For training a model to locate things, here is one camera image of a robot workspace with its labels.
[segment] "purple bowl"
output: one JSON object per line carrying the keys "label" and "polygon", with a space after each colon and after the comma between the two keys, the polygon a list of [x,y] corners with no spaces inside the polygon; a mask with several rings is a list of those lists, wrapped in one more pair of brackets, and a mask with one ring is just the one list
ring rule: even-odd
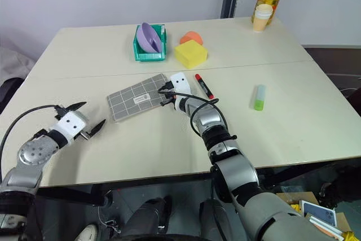
{"label": "purple bowl", "polygon": [[161,53],[162,42],[151,25],[143,23],[137,30],[139,46],[147,53]]}

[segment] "white table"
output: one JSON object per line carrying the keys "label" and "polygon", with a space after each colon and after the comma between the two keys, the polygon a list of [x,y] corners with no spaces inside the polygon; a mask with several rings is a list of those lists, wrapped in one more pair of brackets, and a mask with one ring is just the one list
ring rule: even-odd
{"label": "white table", "polygon": [[[264,33],[253,33],[249,18],[168,23],[166,30],[169,51],[163,63],[133,59],[134,25],[63,29],[50,43],[0,115],[0,135],[26,109],[49,103],[85,100],[81,111],[92,124],[104,117],[109,122],[91,141],[79,139],[56,154],[42,186],[207,172],[202,139],[172,106],[111,121],[106,96],[160,72],[169,77],[184,71],[193,92],[204,96],[194,79],[201,74],[256,168],[361,156],[361,118],[280,21]],[[171,51],[188,30],[198,31],[209,50],[206,63],[193,70]],[[250,105],[258,84],[267,86],[262,112]],[[54,121],[46,109],[17,124],[3,154],[3,175],[16,164],[19,147]]]}

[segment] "yellow foam cube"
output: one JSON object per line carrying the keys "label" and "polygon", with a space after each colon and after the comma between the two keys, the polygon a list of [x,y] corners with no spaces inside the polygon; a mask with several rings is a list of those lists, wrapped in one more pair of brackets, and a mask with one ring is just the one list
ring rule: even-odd
{"label": "yellow foam cube", "polygon": [[194,40],[190,40],[174,48],[177,61],[187,69],[192,69],[207,59],[207,49]]}

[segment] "white label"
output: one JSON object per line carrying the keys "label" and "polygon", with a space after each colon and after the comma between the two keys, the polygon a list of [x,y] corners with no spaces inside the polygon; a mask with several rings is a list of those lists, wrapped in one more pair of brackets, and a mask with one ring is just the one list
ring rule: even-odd
{"label": "white label", "polygon": [[139,103],[141,103],[141,102],[148,101],[148,100],[150,100],[150,99],[151,99],[151,97],[149,96],[148,93],[146,93],[146,94],[143,94],[143,95],[141,95],[141,96],[134,97],[134,98],[133,98],[133,101],[134,101],[135,104],[139,104]]}

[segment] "teal basket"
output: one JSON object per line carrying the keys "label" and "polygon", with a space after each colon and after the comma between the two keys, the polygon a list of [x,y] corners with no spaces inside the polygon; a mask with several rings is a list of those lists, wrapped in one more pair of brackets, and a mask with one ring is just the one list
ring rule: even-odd
{"label": "teal basket", "polygon": [[162,53],[147,53],[140,46],[137,41],[137,29],[135,30],[134,40],[133,40],[133,49],[134,57],[138,62],[159,62],[165,60],[166,56],[166,43],[167,43],[167,33],[165,31],[165,25],[151,25],[152,28],[157,32],[162,42]]}

